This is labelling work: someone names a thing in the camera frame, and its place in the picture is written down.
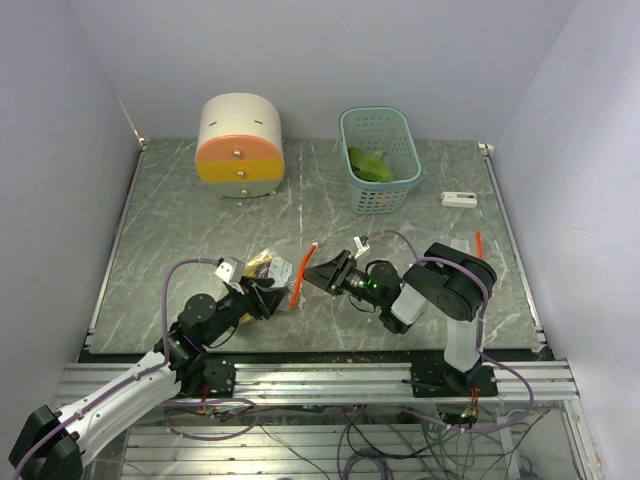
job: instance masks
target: wall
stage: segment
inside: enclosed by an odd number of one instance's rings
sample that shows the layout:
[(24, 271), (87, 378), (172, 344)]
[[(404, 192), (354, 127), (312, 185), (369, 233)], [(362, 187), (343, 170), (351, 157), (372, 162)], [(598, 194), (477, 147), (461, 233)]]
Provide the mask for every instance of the wall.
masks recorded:
[(0, 477), (89, 324), (139, 144), (64, 0), (0, 5)]
[(575, 0), (71, 0), (142, 136), (198, 134), (211, 97), (249, 91), (286, 135), (393, 105), (416, 137), (493, 143)]
[(581, 0), (495, 148), (537, 307), (612, 479), (637, 478), (640, 3)]

